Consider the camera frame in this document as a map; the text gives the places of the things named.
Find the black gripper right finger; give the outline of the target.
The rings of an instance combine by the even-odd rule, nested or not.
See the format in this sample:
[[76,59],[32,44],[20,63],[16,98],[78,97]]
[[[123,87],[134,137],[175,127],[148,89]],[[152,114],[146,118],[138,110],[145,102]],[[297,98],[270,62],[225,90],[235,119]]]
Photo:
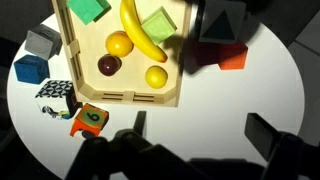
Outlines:
[[244,134],[266,161],[281,137],[281,133],[257,113],[247,114]]

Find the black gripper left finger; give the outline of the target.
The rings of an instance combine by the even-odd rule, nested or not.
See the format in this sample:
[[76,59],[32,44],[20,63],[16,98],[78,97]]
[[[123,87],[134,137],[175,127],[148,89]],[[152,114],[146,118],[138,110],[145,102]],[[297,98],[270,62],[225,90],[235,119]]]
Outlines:
[[139,111],[134,122],[133,130],[139,135],[143,135],[146,122],[146,111]]

